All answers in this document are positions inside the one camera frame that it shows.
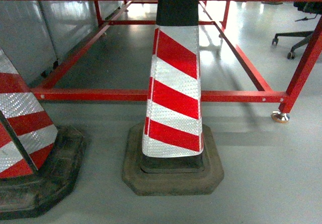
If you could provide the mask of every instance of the red stripe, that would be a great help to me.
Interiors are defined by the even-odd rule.
[[[0,173],[0,179],[31,175],[31,174],[32,174],[32,170],[28,166],[27,162],[25,160],[20,160],[16,164],[12,165],[10,168],[6,169],[5,171],[2,171]]]
[[[150,120],[148,136],[167,144],[199,151],[199,136],[168,127],[153,120]]]
[[[0,124],[0,147],[5,146],[10,141],[12,141],[12,139],[10,138],[2,124]]]
[[[147,135],[147,130],[149,128],[149,124],[150,124],[150,118],[146,117],[145,118],[145,125],[144,125],[144,134]]]
[[[30,92],[19,74],[0,73],[0,93]]]
[[[199,119],[198,100],[182,94],[157,80],[153,83],[152,100],[173,111]]]
[[[154,31],[154,41],[153,41],[153,54],[155,54],[155,50],[156,50],[158,32],[159,32],[159,28],[155,29],[155,31]]]
[[[8,122],[18,136],[53,124],[45,111],[8,118]]]
[[[197,79],[197,56],[160,31],[157,54],[160,59]]]
[[[53,146],[54,144],[52,143],[51,145],[48,145],[47,147],[44,147],[30,154],[30,158],[35,163],[38,169],[44,164]]]

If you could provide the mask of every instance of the rubber cone base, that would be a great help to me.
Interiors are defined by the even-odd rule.
[[[141,169],[144,124],[129,131],[123,181],[137,195],[204,195],[211,194],[222,181],[224,173],[211,130],[203,125],[204,170],[192,173],[146,173]]]
[[[67,196],[73,190],[85,147],[77,130],[60,127],[37,175],[0,180],[0,220],[37,217]]]

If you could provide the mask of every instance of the leveling foot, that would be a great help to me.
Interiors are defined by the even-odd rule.
[[[271,115],[275,122],[287,123],[290,120],[290,116],[287,113],[282,113],[280,111],[274,111]]]

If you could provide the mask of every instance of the black rubber base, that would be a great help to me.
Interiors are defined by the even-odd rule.
[[[140,167],[146,173],[197,173],[205,169],[202,154],[179,158],[152,158],[144,154]]]
[[[67,196],[75,185],[85,147],[77,130],[60,127],[37,175],[0,180],[0,220],[37,217]]]
[[[146,173],[141,169],[142,134],[144,124],[130,129],[123,181],[137,195],[204,195],[211,194],[222,181],[224,173],[211,130],[202,126],[204,170],[196,173]]]

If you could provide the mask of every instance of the office chair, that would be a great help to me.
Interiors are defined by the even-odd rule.
[[[318,2],[294,2],[294,7],[297,8],[297,10],[305,12],[305,13],[310,13],[310,14],[316,14],[314,18],[307,18],[305,17],[304,19],[296,20],[296,21],[307,21],[310,19],[315,19],[318,14],[322,14],[322,3]],[[290,32],[290,33],[278,33],[275,34],[275,37],[272,41],[272,45],[278,43],[278,37],[279,36],[286,36],[286,37],[304,37],[301,41],[299,41],[297,44],[293,45],[291,48],[291,51],[287,54],[288,59],[294,59],[295,58],[295,49],[306,45],[309,43],[311,37],[313,35],[313,31],[301,31],[301,32]]]

